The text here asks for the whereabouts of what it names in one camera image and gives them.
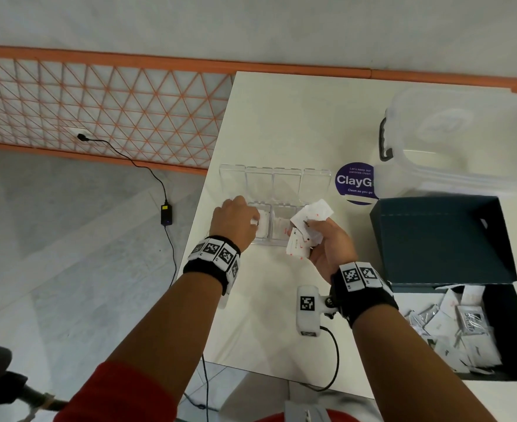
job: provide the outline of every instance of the black wristband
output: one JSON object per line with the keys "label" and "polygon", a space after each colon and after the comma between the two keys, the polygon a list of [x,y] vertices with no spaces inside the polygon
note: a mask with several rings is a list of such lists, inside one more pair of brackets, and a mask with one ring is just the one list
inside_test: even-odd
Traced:
{"label": "black wristband", "polygon": [[386,304],[399,309],[389,284],[368,263],[341,265],[331,276],[330,294],[340,314],[352,328],[367,309]]}
{"label": "black wristband", "polygon": [[183,273],[201,272],[220,282],[225,295],[235,281],[239,270],[239,247],[230,239],[212,235],[201,240],[188,256]]}

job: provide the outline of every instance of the clear plastic bin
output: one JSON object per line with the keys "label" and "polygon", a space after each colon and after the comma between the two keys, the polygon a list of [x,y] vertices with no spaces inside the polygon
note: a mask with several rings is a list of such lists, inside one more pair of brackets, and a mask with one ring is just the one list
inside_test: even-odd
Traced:
{"label": "clear plastic bin", "polygon": [[255,244],[285,246],[290,218],[305,204],[325,197],[330,170],[220,165],[224,198],[243,195],[261,214]]}
{"label": "clear plastic bin", "polygon": [[517,94],[408,89],[380,127],[379,198],[409,190],[517,192]]}

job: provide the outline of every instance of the marble floor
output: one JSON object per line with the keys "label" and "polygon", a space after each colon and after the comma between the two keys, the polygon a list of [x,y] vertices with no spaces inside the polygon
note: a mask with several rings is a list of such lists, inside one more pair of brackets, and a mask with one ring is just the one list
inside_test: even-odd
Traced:
{"label": "marble floor", "polygon": [[[168,231],[179,263],[204,177],[155,174],[174,207]],[[163,200],[145,169],[0,151],[0,345],[12,350],[10,370],[61,399],[79,390],[168,289],[174,264],[160,224]],[[318,401],[281,379],[206,368],[209,405],[221,409],[210,412],[213,422],[282,411],[290,392],[294,401]],[[201,362],[186,393],[206,400]],[[0,406],[3,422],[26,414],[22,403]],[[35,420],[52,418],[43,412]],[[206,413],[183,399],[178,418],[204,422]]]}

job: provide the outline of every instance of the orange lattice panel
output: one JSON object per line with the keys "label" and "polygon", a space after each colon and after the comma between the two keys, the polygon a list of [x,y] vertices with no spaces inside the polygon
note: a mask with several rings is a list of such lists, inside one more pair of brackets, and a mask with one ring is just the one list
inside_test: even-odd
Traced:
{"label": "orange lattice panel", "polygon": [[0,58],[0,143],[207,168],[233,77]]}

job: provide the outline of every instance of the black handle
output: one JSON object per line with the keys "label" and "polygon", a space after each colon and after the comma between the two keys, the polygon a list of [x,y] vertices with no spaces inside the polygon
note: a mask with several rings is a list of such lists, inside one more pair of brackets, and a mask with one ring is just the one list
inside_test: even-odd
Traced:
{"label": "black handle", "polygon": [[381,123],[379,124],[379,159],[381,161],[389,161],[393,158],[393,148],[385,149],[385,138],[383,134],[385,133],[385,122],[387,121],[387,117],[383,117]]}

